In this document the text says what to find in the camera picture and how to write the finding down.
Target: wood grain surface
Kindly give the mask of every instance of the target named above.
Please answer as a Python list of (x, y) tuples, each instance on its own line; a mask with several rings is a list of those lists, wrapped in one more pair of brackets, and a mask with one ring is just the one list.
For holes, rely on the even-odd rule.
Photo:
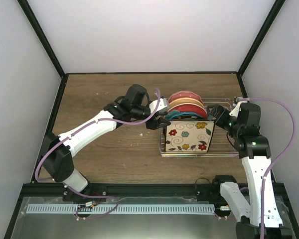
[[(155, 87), (165, 97), (181, 90), (202, 98), (241, 95), (235, 74), (70, 75), (53, 132), (60, 134), (81, 125), (132, 84), (144, 86), (152, 100)], [(145, 124), (124, 125), (83, 148), (73, 159), (74, 165), (91, 182), (193, 183), (199, 177), (211, 180), (219, 174), (246, 182), (238, 157), (162, 157), (158, 135), (159, 130), (148, 130)]]

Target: yellow flower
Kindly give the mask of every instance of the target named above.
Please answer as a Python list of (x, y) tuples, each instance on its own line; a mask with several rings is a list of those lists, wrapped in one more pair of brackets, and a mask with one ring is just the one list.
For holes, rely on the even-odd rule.
[(183, 145), (183, 149), (188, 149), (189, 148), (189, 145), (186, 143)]
[(198, 122), (196, 124), (196, 128), (205, 128), (206, 125), (207, 125), (207, 123), (205, 123), (205, 122)]

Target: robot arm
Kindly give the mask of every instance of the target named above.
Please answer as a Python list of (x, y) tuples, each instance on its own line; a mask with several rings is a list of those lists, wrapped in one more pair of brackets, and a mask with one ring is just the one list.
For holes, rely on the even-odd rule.
[[(260, 107), (247, 101), (235, 99), (235, 108), (230, 112), (220, 105), (207, 108), (208, 119), (228, 131), (234, 138), (234, 146), (244, 166), (250, 205), (240, 192), (237, 183), (221, 182), (220, 194), (228, 203), (234, 214), (237, 225), (236, 233), (240, 239), (259, 238), (261, 222), (261, 190), (265, 171), (271, 164), (271, 152), (268, 140), (259, 132)], [(283, 227), (279, 215), (270, 174), (266, 178), (264, 222), (268, 238), (279, 233), (278, 238), (289, 239), (289, 229)]]
[(144, 120), (154, 112), (158, 104), (156, 114), (146, 122), (146, 127), (154, 130), (169, 125), (170, 122), (163, 118), (156, 118), (166, 114), (169, 109), (168, 100), (161, 98), (148, 102), (147, 106), (142, 106), (146, 94), (147, 91), (144, 87), (132, 85), (125, 96), (121, 96), (106, 105), (102, 111), (82, 125), (58, 136), (48, 133), (43, 140), (40, 151), (41, 157), (57, 143), (69, 138), (50, 154), (43, 163), (43, 167), (52, 176), (53, 180), (63, 182), (78, 192), (87, 187), (88, 180), (74, 168), (72, 158), (87, 144), (122, 125), (120, 122), (99, 121), (99, 119), (116, 119), (125, 122), (130, 122), (132, 119)]

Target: wire dish rack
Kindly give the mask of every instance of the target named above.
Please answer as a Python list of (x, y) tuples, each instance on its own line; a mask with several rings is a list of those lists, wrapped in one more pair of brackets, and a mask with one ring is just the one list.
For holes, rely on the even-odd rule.
[[(227, 98), (202, 98), (205, 109), (209, 105), (219, 104), (222, 107), (232, 110), (232, 100)], [(159, 134), (159, 151), (163, 157), (234, 157), (238, 155), (227, 140), (227, 131), (215, 126), (213, 138), (209, 145), (207, 153), (187, 153), (187, 152), (166, 152), (165, 138), (166, 127), (160, 130)]]

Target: red plate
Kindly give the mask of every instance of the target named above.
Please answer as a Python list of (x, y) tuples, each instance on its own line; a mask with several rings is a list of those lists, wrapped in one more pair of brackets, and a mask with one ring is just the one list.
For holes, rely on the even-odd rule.
[(176, 99), (179, 99), (179, 98), (183, 98), (183, 97), (190, 97), (190, 98), (193, 98), (195, 100), (198, 100), (200, 101), (202, 104), (203, 101), (201, 100), (201, 97), (198, 95), (198, 94), (195, 94), (194, 92), (192, 91), (179, 91), (179, 92), (176, 92), (174, 94), (172, 94), (169, 98), (168, 98), (168, 102), (172, 102)]
[(197, 105), (194, 105), (194, 104), (182, 104), (182, 105), (178, 105), (178, 106), (175, 106), (171, 109), (169, 109), (168, 112), (171, 112), (171, 111), (179, 111), (179, 112), (194, 112), (198, 115), (201, 115), (203, 116), (205, 119), (207, 119), (207, 112), (204, 108), (200, 107), (200, 106), (197, 106)]

